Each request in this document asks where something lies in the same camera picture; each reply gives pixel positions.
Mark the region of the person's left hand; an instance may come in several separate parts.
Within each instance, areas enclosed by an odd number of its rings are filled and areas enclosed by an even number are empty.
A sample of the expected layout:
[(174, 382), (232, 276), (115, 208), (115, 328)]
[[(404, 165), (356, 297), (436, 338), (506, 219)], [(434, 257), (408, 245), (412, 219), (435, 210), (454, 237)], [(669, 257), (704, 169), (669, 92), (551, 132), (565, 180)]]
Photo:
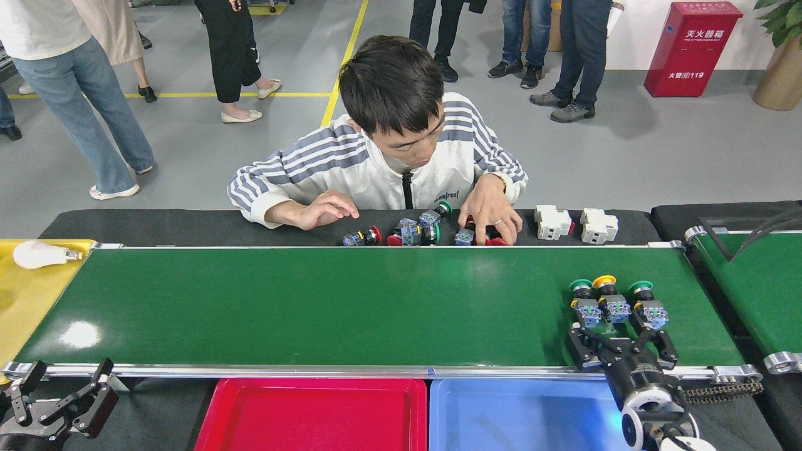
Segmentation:
[(495, 227), (509, 246), (516, 243), (523, 229), (523, 220), (505, 197), (505, 182), (495, 174), (479, 177), (459, 211), (458, 225), (464, 227), (469, 216), (474, 219), (479, 246), (485, 244), (488, 226)]

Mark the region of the person's right hand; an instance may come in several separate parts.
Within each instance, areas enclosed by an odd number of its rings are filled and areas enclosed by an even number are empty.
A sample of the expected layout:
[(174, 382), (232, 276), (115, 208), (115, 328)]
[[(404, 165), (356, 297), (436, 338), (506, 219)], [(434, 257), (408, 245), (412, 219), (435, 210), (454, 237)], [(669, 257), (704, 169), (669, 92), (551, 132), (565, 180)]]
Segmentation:
[(353, 198), (344, 192), (329, 190), (320, 194), (309, 205), (301, 207), (293, 222), (299, 229), (309, 231), (346, 217), (360, 217)]

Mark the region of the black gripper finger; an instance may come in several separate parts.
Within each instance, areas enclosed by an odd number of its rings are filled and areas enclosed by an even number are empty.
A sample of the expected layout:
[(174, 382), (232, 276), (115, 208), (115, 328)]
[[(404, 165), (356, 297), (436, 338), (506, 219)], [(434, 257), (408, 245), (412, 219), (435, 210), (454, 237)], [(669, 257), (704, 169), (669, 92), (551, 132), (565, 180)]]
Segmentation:
[(568, 348), (579, 370), (611, 366), (622, 355), (622, 339), (604, 336), (575, 322), (570, 326)]
[(48, 365), (41, 360), (32, 366), (20, 380), (15, 380), (1, 394), (1, 417), (5, 417), (9, 409), (13, 411), (18, 425), (28, 426), (32, 423), (31, 412), (26, 404), (26, 396), (31, 394), (46, 373)]
[(56, 438), (80, 433), (95, 438), (117, 405), (118, 395), (108, 383), (114, 363), (105, 358), (98, 365), (90, 382), (80, 390), (57, 402), (42, 402), (42, 412), (36, 415), (46, 429), (47, 437)]
[(630, 317), (630, 325), (638, 334), (638, 339), (631, 346), (631, 351), (635, 354), (648, 352), (647, 343), (652, 343), (658, 351), (658, 365), (667, 370), (673, 370), (676, 363), (678, 363), (679, 357), (669, 334), (662, 329), (657, 330), (648, 323), (644, 323), (638, 316)]

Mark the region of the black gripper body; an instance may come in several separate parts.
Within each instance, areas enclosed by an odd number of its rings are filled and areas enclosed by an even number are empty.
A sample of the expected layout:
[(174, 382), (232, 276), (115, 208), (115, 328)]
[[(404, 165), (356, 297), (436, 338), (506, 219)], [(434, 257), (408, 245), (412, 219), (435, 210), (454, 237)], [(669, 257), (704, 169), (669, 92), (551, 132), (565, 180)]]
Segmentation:
[(673, 403), (673, 379), (664, 373), (652, 351), (635, 354), (631, 343), (622, 343), (622, 355), (603, 366), (613, 399), (619, 409), (664, 409)]
[(40, 422), (34, 417), (31, 422), (20, 425), (18, 417), (2, 424), (2, 450), (63, 450), (70, 434), (71, 422), (58, 418), (51, 423)]

